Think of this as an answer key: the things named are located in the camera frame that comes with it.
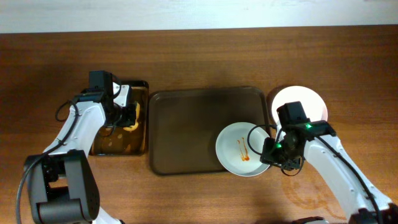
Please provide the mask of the yellow green scrub sponge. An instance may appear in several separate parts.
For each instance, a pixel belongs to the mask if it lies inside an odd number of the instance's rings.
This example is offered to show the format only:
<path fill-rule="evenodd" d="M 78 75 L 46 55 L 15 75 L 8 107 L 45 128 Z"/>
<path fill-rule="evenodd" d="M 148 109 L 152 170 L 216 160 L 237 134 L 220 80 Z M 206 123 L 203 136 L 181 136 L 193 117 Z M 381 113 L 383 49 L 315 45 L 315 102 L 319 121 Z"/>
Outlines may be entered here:
<path fill-rule="evenodd" d="M 139 118 L 139 113 L 140 113 L 141 106 L 138 102 L 134 102 L 132 104 L 129 104 L 129 106 L 126 109 L 126 123 L 127 125 L 123 127 L 123 130 L 132 132 L 137 129 L 139 123 L 138 123 L 138 118 Z"/>

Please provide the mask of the pink plate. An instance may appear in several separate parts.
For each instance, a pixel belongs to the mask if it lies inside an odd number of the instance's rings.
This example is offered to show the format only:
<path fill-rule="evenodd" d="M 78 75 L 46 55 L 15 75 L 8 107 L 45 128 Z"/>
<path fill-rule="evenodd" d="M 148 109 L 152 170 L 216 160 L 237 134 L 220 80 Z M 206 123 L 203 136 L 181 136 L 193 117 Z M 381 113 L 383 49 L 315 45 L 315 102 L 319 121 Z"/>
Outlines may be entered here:
<path fill-rule="evenodd" d="M 272 100 L 271 112 L 275 123 L 279 122 L 277 108 L 285 103 L 300 101 L 310 121 L 328 121 L 328 110 L 321 96 L 304 86 L 289 86 L 277 92 Z"/>

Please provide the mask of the pale green plate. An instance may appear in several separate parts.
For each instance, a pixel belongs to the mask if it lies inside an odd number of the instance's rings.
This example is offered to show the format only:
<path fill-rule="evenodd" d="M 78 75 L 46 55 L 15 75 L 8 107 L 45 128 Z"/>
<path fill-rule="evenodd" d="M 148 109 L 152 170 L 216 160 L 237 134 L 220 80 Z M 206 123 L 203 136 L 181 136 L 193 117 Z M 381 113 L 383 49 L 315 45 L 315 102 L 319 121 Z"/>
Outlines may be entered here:
<path fill-rule="evenodd" d="M 262 150 L 264 140 L 269 137 L 265 130 L 256 128 L 249 137 L 249 131 L 255 127 L 252 123 L 238 122 L 225 127 L 218 135 L 215 151 L 221 165 L 229 172 L 242 176 L 254 177 L 270 168 L 269 164 L 260 161 L 257 152 Z"/>

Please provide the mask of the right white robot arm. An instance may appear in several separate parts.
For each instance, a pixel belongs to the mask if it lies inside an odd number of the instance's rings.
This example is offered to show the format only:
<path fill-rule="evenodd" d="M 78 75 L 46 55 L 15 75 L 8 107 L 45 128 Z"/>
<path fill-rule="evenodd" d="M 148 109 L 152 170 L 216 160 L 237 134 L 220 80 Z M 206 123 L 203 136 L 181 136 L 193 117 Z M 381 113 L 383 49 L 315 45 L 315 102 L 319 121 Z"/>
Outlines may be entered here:
<path fill-rule="evenodd" d="M 277 109 L 276 138 L 266 138 L 260 161 L 283 173 L 308 162 L 321 175 L 349 223 L 397 223 L 397 205 L 360 171 L 326 121 L 310 121 L 301 102 Z"/>

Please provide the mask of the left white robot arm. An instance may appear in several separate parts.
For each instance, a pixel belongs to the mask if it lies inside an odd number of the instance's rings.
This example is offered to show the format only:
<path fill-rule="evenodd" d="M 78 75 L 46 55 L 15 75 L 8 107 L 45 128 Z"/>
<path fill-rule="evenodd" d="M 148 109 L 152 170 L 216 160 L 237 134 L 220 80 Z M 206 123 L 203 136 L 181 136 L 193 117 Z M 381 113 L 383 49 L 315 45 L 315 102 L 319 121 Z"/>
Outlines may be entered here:
<path fill-rule="evenodd" d="M 137 122 L 131 86 L 104 70 L 89 73 L 89 87 L 66 102 L 69 115 L 43 153 L 28 156 L 16 198 L 21 223 L 21 195 L 27 189 L 34 223 L 121 223 L 100 205 L 100 193 L 88 162 L 98 131 Z"/>

